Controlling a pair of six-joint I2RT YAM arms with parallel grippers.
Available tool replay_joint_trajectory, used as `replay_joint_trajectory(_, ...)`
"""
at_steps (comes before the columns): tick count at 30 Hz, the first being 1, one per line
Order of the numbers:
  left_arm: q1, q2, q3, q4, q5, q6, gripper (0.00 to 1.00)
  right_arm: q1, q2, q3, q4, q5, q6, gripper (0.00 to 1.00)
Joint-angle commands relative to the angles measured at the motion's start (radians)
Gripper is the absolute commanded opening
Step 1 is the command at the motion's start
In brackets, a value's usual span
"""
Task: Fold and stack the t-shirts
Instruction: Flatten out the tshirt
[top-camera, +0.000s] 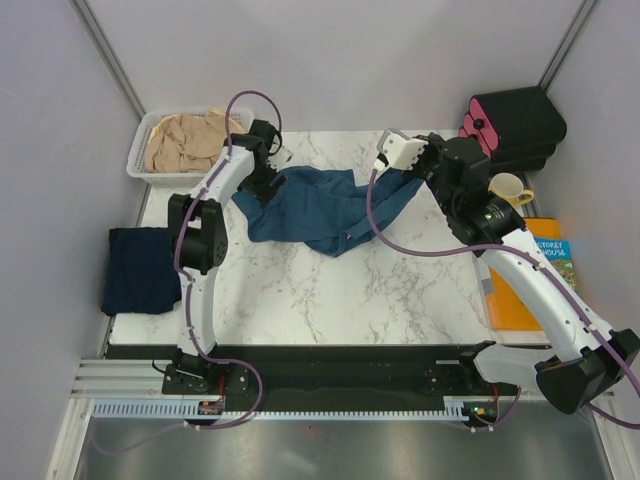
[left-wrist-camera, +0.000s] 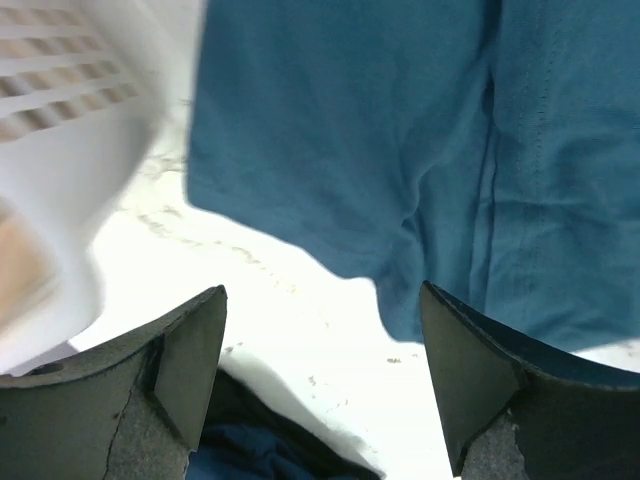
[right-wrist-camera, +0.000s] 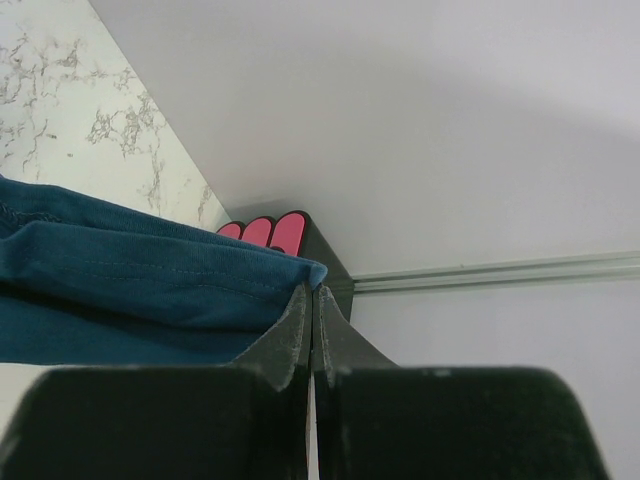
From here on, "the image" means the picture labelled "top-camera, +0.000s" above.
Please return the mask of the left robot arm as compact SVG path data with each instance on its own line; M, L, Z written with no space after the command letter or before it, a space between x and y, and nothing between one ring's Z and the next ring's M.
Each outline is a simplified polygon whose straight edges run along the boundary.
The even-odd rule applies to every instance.
M276 195L285 180L271 166L281 133L265 120L249 131L233 134L221 157L196 187L168 201L168 232L174 268L180 277L184 328L165 373L165 394L217 393L218 367L205 360L216 346L213 297L216 276L228 251L224 208L238 191L261 206Z

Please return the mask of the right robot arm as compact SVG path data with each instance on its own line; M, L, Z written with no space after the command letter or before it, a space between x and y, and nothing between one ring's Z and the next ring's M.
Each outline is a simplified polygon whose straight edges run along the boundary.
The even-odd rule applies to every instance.
M490 159L468 137L401 136L388 147L390 166L425 181L453 235L505 280L543 328L548 350L491 344L458 368L467 392L492 383L538 390L573 414L623 377L639 353L631 329L617 331L563 279L517 210L489 189Z

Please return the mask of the blue t shirt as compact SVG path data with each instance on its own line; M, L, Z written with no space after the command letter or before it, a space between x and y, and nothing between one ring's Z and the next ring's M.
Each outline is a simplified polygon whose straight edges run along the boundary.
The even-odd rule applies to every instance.
M368 187L355 183L353 171L295 166L278 177L285 182L265 205L245 190L232 196L251 241L303 243L335 258L375 237L366 212Z

